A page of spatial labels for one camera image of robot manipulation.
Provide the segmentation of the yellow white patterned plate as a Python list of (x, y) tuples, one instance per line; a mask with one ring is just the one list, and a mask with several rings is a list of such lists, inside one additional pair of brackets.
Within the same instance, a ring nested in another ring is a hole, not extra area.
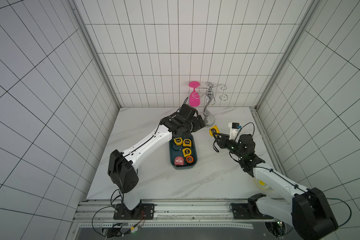
[(263, 181), (257, 179), (257, 178), (253, 178), (255, 185), (262, 191), (264, 192), (273, 192), (274, 189), (272, 187), (270, 187), (269, 185), (267, 185), (266, 183), (264, 183)]

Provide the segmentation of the pink tape measure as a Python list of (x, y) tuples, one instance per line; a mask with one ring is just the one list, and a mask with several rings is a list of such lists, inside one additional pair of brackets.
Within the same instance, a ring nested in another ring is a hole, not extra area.
[(184, 158), (181, 157), (181, 156), (178, 156), (178, 157), (176, 157), (175, 160), (174, 160), (174, 165), (175, 165), (176, 167), (181, 167), (181, 166), (184, 166), (184, 162), (185, 162)]

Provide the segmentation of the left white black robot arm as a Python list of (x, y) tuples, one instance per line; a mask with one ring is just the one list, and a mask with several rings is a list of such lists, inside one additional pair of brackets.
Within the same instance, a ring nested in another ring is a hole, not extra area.
[(110, 154), (108, 175), (119, 188), (122, 203), (115, 206), (115, 220), (143, 218), (148, 204), (130, 193), (138, 184), (137, 170), (141, 163), (156, 149), (176, 137), (185, 137), (206, 126), (202, 116), (194, 107), (183, 104), (173, 114), (162, 118), (157, 128), (134, 146), (124, 150), (114, 150)]

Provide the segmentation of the yellow tape measure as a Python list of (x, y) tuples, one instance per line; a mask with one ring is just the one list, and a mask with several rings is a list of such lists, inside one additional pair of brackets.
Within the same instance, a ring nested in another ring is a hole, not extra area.
[(192, 150), (190, 148), (183, 148), (182, 149), (183, 152), (183, 156), (184, 158), (186, 158), (187, 156), (191, 156), (192, 155)]
[(174, 138), (174, 144), (176, 146), (182, 146), (183, 145), (183, 138), (181, 138), (181, 137)]
[(210, 133), (210, 135), (211, 135), (212, 137), (214, 137), (215, 135), (219, 134), (220, 131), (219, 131), (217, 125), (214, 125), (213, 127), (211, 127), (210, 130), (209, 130), (209, 133)]
[(184, 148), (191, 148), (192, 147), (192, 141), (190, 139), (183, 139), (183, 147)]

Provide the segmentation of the pink wine glass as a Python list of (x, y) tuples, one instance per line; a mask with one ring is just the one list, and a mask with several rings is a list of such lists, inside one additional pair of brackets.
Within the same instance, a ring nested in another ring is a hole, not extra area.
[(189, 96), (189, 104), (192, 107), (198, 107), (201, 104), (200, 95), (197, 92), (197, 89), (200, 87), (200, 83), (192, 81), (189, 83), (189, 87), (193, 89)]

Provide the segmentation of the chrome glass holder stand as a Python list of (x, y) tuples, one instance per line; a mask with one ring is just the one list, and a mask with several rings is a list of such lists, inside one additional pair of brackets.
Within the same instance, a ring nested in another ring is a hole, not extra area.
[(219, 95), (219, 99), (221, 101), (226, 101), (228, 99), (228, 96), (225, 93), (225, 90), (227, 89), (227, 86), (224, 84), (214, 85), (211, 82), (206, 82), (205, 87), (198, 87), (199, 90), (205, 90), (203, 94), (200, 95), (199, 99), (202, 98), (202, 96), (205, 96), (206, 103), (203, 107), (203, 118), (204, 122), (206, 124), (206, 127), (212, 127), (215, 124), (215, 115), (212, 114), (209, 110), (209, 107), (212, 107), (216, 103), (216, 94)]

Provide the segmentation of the orange black tape measure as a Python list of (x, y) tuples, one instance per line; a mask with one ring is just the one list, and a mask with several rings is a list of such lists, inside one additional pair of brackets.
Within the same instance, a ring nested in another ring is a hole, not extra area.
[(194, 163), (194, 158), (192, 157), (192, 156), (187, 156), (186, 157), (186, 162), (187, 162), (187, 164), (193, 164)]

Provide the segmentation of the aluminium mounting rail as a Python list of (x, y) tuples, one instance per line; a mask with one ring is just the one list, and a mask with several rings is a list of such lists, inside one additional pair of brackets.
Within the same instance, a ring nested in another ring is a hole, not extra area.
[(251, 214), (248, 200), (152, 200), (143, 201), (137, 216), (117, 210), (109, 201), (81, 202), (74, 215), (77, 227), (110, 229), (113, 226), (131, 228), (233, 227), (251, 229), (253, 223), (275, 223), (290, 226), (286, 214)]

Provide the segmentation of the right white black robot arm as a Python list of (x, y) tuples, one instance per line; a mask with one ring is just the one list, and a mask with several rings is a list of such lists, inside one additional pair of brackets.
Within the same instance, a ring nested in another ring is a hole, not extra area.
[(320, 240), (340, 227), (325, 194), (317, 188), (299, 185), (274, 170), (255, 154), (252, 135), (241, 135), (235, 141), (213, 129), (210, 133), (221, 149), (237, 156), (236, 162), (245, 173), (283, 197), (283, 201), (277, 201), (265, 194), (256, 194), (248, 198), (246, 206), (236, 206), (234, 211), (244, 212), (251, 219), (272, 217), (293, 227), (304, 240)]

